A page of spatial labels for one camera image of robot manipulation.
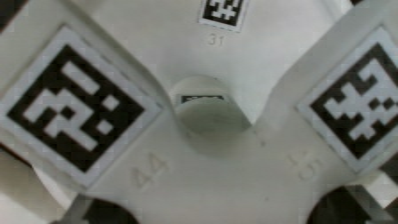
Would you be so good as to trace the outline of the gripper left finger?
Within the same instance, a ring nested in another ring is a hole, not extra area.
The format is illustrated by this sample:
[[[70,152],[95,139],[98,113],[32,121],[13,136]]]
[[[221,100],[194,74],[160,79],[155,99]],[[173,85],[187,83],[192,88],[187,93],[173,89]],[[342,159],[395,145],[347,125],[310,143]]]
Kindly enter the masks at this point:
[[[63,218],[52,224],[139,224],[139,221],[118,204],[79,195]]]

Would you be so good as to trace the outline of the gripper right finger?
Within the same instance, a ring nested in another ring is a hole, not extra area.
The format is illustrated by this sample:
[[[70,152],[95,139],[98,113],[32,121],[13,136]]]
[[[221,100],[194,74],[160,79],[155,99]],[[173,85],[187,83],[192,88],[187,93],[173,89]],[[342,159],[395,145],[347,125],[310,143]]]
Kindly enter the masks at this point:
[[[398,224],[398,196],[386,206],[363,185],[345,185],[322,197],[306,224]]]

